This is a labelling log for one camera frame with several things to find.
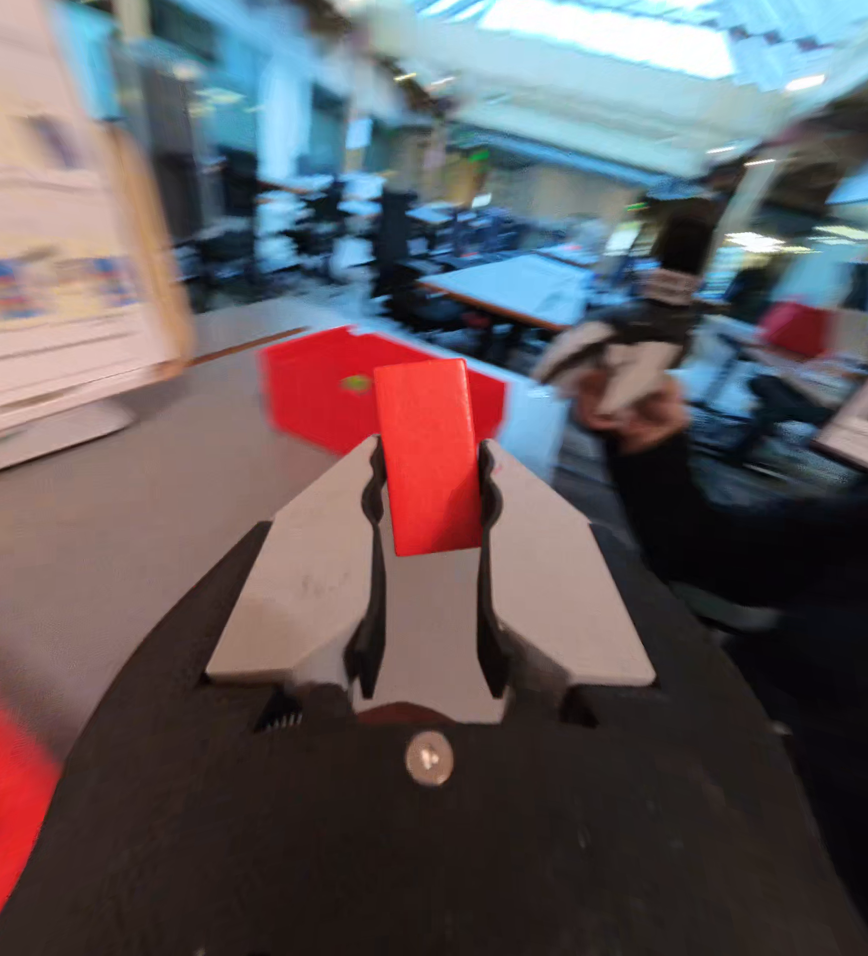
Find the white poster board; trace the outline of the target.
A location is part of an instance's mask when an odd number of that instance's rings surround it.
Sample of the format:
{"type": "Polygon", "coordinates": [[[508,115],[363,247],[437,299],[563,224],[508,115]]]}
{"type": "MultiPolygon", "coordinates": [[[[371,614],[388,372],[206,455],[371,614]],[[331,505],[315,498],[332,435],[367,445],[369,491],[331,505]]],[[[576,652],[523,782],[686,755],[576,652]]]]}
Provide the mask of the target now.
{"type": "Polygon", "coordinates": [[[0,472],[133,422],[192,357],[139,146],[93,120],[48,2],[0,2],[0,472]]]}

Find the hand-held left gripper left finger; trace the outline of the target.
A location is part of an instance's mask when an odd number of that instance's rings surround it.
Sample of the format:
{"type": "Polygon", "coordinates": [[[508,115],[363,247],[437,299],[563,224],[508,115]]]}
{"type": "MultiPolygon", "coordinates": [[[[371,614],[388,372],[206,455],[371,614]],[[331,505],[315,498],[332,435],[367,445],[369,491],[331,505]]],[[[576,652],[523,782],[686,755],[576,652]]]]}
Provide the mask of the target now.
{"type": "Polygon", "coordinates": [[[206,667],[215,683],[359,684],[373,698],[386,637],[386,480],[369,437],[274,516],[206,667]]]}

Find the white table with wooden edge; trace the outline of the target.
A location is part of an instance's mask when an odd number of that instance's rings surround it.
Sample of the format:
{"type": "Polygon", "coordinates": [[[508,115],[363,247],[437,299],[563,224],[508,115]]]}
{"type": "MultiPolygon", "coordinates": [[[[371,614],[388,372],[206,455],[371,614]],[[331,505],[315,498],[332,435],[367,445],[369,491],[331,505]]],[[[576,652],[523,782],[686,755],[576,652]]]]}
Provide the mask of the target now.
{"type": "Polygon", "coordinates": [[[559,333],[585,316],[593,281],[586,269],[525,253],[424,277],[418,285],[490,316],[559,333]]]}

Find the red chair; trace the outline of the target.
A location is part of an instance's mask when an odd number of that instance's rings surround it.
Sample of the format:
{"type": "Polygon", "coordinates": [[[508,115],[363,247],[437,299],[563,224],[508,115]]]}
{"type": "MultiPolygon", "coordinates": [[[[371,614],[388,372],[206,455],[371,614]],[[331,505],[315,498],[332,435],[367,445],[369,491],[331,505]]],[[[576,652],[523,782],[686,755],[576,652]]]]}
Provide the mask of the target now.
{"type": "Polygon", "coordinates": [[[772,304],[756,326],[756,341],[763,347],[799,359],[815,359],[832,346],[834,312],[795,301],[772,304]]]}

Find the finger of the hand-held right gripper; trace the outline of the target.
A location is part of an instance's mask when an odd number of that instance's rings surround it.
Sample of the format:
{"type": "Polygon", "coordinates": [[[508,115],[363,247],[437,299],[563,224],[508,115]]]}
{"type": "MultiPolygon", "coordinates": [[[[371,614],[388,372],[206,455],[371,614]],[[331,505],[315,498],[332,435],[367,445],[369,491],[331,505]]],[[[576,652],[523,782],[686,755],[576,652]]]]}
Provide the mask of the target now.
{"type": "Polygon", "coordinates": [[[589,377],[605,383],[613,376],[607,353],[616,328],[603,321],[572,327],[552,341],[534,367],[534,382],[554,390],[580,390],[589,377]]]}
{"type": "Polygon", "coordinates": [[[654,393],[683,352],[684,346],[672,341],[610,345],[603,356],[607,375],[598,413],[616,416],[654,393]]]}

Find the person's right hand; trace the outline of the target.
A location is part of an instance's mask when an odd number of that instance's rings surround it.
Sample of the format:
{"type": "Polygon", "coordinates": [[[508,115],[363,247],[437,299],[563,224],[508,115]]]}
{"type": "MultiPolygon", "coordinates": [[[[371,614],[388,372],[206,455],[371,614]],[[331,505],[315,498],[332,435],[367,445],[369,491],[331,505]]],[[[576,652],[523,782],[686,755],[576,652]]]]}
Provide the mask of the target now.
{"type": "Polygon", "coordinates": [[[624,454],[655,448],[690,424],[689,408],[676,376],[666,373],[654,391],[614,414],[600,410],[606,388],[606,372],[586,373],[579,381],[574,416],[588,431],[611,437],[624,454]]]}

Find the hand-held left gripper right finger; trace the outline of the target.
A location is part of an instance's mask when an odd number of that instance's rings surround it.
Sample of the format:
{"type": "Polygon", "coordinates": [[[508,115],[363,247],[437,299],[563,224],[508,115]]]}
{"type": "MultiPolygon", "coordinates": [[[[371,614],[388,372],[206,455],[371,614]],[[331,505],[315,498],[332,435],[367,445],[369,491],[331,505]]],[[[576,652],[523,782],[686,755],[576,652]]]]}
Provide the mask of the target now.
{"type": "Polygon", "coordinates": [[[491,696],[649,687],[651,663],[591,523],[493,440],[478,452],[476,649],[491,696]]]}

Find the red rectangular block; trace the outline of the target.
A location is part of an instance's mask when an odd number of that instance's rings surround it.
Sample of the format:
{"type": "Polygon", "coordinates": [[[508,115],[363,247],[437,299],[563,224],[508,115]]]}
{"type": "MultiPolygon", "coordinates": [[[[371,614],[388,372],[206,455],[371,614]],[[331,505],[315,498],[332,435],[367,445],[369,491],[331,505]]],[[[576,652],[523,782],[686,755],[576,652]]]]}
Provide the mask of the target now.
{"type": "Polygon", "coordinates": [[[396,554],[479,548],[478,455],[464,362],[380,366],[374,383],[396,554]]]}

